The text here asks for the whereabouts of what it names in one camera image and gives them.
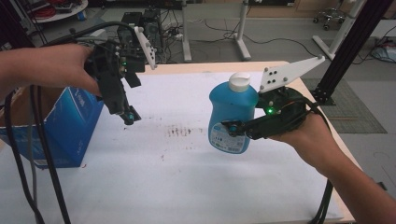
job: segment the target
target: human arm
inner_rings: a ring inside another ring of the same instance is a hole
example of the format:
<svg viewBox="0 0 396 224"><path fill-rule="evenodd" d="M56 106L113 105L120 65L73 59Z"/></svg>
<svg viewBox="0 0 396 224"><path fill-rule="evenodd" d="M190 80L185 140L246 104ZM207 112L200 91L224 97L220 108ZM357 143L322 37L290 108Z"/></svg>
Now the human arm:
<svg viewBox="0 0 396 224"><path fill-rule="evenodd" d="M100 95L96 81L84 70L91 52L77 44L0 51L0 101L29 85L73 86Z"/></svg>
<svg viewBox="0 0 396 224"><path fill-rule="evenodd" d="M358 223L396 223L396 201L342 152L321 116L309 114L299 129L271 138L325 175Z"/></svg>

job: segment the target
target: floor mat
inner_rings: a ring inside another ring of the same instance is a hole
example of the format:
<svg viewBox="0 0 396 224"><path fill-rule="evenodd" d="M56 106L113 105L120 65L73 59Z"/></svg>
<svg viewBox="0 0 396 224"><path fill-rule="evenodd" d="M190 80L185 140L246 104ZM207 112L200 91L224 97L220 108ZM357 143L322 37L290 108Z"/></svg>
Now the floor mat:
<svg viewBox="0 0 396 224"><path fill-rule="evenodd" d="M320 79L302 78L302 81L309 90L313 90ZM322 105L321 108L338 133L387 133L343 79L332 94L332 99L335 105Z"/></svg>

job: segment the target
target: blue bottle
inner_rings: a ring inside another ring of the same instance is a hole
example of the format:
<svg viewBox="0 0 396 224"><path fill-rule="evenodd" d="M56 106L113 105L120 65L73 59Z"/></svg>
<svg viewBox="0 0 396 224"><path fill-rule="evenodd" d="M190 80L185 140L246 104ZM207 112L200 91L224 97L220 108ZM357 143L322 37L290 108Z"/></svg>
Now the blue bottle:
<svg viewBox="0 0 396 224"><path fill-rule="evenodd" d="M259 94L249 85L250 74L235 73L228 82L219 84L209 94L213 110L209 121L209 142L224 152L241 154L248 148L250 139L231 137L221 124L224 120L248 121L254 119L254 109Z"/></svg>

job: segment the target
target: person's right arm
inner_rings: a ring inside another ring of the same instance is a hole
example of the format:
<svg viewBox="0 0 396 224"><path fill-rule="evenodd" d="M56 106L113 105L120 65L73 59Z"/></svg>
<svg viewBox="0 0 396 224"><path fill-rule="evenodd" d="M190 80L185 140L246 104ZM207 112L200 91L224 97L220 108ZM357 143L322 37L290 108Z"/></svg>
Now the person's right arm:
<svg viewBox="0 0 396 224"><path fill-rule="evenodd" d="M271 138L294 147L325 175L358 223L396 223L396 201L342 152L320 115L310 114L299 129Z"/></svg>

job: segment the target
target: chair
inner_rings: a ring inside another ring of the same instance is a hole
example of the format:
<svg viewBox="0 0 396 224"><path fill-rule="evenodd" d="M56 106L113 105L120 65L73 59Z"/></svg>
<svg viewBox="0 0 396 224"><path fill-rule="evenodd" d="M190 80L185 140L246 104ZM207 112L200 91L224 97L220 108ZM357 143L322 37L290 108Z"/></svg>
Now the chair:
<svg viewBox="0 0 396 224"><path fill-rule="evenodd" d="M340 10L341 5L343 5L344 0L339 0L336 7L328 7L320 12L314 18L314 23L319 22L319 18L324 18L325 23L323 24L324 30L329 30L330 28L330 21L338 21L339 24L342 24L346 19L346 13Z"/></svg>

